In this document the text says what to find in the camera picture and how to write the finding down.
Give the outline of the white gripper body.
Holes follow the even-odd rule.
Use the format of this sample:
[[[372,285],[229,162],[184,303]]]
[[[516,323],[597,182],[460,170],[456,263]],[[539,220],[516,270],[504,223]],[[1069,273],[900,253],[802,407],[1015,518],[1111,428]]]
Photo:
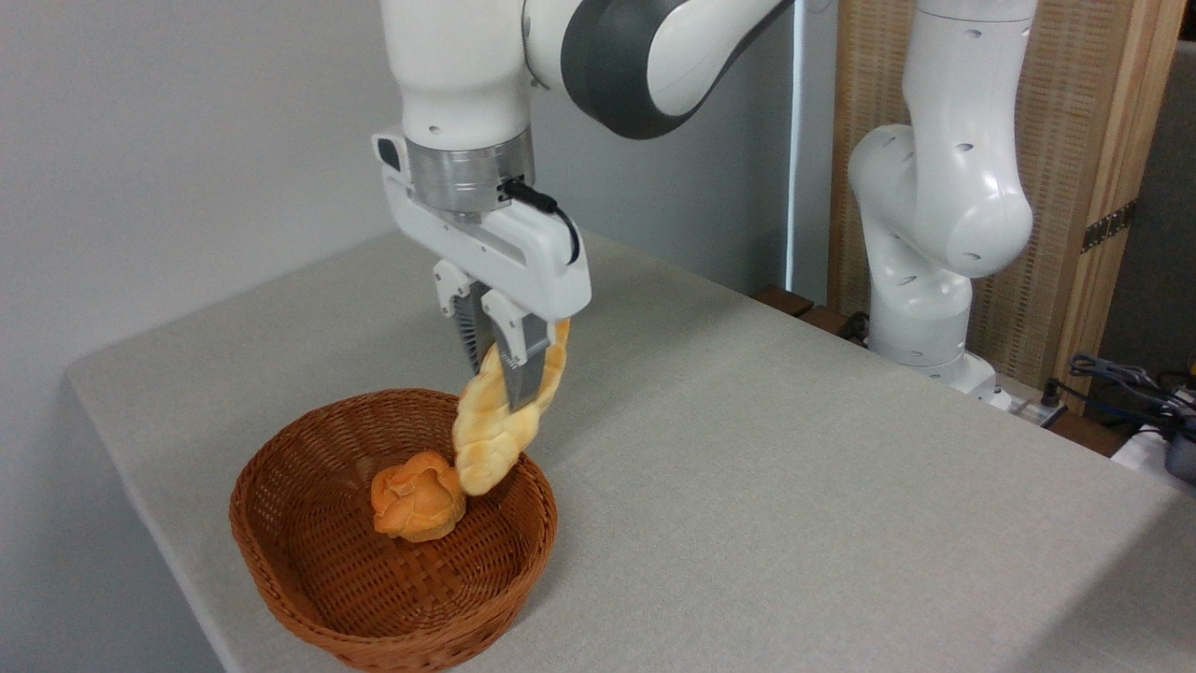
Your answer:
[[[399,131],[372,137],[393,221],[465,281],[487,286],[549,323],[592,296],[584,243],[549,197],[536,192],[527,131],[486,149],[428,149]]]

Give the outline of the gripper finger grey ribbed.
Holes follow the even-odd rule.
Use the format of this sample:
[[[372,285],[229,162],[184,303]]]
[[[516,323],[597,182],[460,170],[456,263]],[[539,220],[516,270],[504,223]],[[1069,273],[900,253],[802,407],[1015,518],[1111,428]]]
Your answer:
[[[490,286],[472,279],[451,261],[439,261],[433,268],[433,276],[437,301],[444,314],[453,320],[466,359],[477,375],[487,353],[495,345],[494,325],[482,304]]]
[[[508,406],[511,412],[518,412],[539,394],[547,371],[547,350],[553,344],[550,324],[500,290],[487,290],[482,308],[492,323]]]

